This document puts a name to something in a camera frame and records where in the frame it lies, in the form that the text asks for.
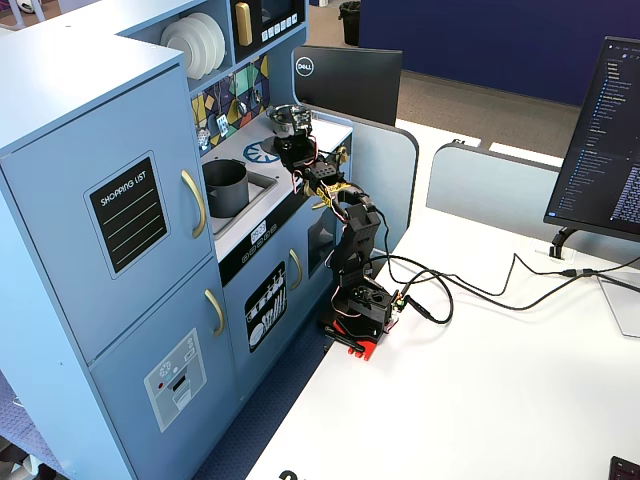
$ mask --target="trash can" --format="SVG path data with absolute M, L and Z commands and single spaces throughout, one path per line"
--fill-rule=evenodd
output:
M 360 2 L 344 2 L 340 4 L 340 16 L 344 27 L 344 43 L 358 46 L 360 40 Z

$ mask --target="blue carpet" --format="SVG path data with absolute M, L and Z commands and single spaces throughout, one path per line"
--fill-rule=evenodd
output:
M 312 315 L 247 401 L 193 480 L 244 480 L 324 357 Z

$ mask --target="dell logo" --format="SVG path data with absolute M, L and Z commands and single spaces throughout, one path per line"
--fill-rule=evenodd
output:
M 308 77 L 313 73 L 313 61 L 309 57 L 300 57 L 296 62 L 296 72 L 301 77 Z

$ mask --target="cabinet door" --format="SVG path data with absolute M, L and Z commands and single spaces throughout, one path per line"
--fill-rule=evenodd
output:
M 92 371 L 139 479 L 193 475 L 238 407 L 217 265 L 206 264 Z
M 212 250 L 192 127 L 173 69 L 3 160 L 87 361 Z
M 311 210 L 314 203 L 307 200 L 224 288 L 242 396 L 287 345 L 331 281 L 331 275 L 321 272 L 312 277 L 319 279 L 317 288 L 309 288 L 308 230 L 322 214 Z

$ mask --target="microwave display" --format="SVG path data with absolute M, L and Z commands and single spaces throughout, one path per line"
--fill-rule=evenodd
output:
M 262 24 L 266 25 L 290 14 L 295 8 L 294 0 L 262 0 Z

